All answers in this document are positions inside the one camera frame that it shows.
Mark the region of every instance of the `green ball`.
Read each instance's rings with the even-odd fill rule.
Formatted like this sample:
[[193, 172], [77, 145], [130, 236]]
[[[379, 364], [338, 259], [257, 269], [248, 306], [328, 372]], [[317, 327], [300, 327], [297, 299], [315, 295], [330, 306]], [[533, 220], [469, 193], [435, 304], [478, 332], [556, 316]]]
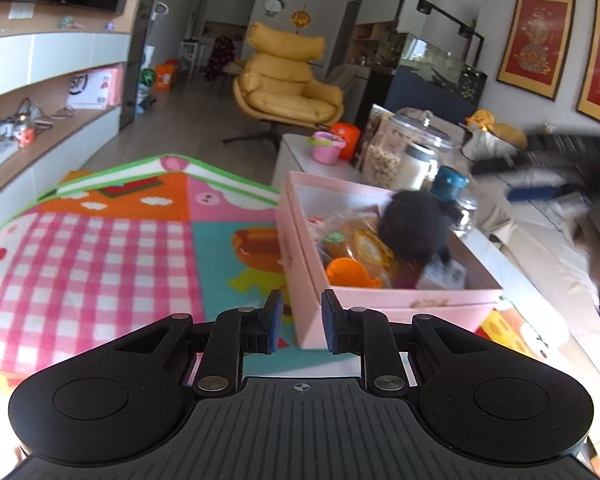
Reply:
[[156, 79], [157, 75], [155, 74], [155, 70], [153, 68], [143, 68], [140, 71], [139, 81], [148, 88], [151, 88], [154, 85]]

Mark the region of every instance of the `blue bottle cap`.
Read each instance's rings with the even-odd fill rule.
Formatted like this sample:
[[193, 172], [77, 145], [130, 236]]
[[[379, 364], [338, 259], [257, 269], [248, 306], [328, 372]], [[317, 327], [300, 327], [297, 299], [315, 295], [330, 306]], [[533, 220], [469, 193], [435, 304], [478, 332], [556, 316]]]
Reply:
[[455, 200], [469, 179], [448, 166], [440, 166], [431, 186], [431, 193], [444, 202]]

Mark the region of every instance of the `metal screw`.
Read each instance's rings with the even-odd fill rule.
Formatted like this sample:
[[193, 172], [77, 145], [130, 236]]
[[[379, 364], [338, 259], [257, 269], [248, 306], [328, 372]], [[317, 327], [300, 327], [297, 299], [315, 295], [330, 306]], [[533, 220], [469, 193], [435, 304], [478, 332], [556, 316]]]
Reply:
[[395, 375], [381, 375], [380, 377], [376, 377], [374, 384], [379, 390], [395, 392], [401, 388], [404, 388], [406, 383], [404, 382], [404, 379], [401, 379]]
[[198, 387], [206, 392], [220, 392], [228, 385], [229, 381], [219, 375], [208, 375], [198, 381]]

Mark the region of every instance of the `white sticker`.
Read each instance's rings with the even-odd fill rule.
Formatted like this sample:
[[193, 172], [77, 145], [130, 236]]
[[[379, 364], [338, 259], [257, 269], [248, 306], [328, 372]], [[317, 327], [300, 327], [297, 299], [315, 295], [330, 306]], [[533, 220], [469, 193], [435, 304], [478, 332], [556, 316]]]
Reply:
[[36, 4], [15, 2], [11, 4], [11, 10], [9, 12], [10, 20], [28, 20], [33, 18], [33, 10], [36, 8]]

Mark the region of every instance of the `black plush toy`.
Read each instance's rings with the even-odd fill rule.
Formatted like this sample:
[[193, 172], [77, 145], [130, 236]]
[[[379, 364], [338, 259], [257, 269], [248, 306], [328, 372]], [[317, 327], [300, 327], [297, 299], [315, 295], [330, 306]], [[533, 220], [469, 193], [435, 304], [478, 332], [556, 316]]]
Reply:
[[461, 215], [455, 204], [424, 191], [399, 191], [382, 215], [378, 237], [405, 261], [425, 266], [438, 254], [447, 263], [446, 238]]

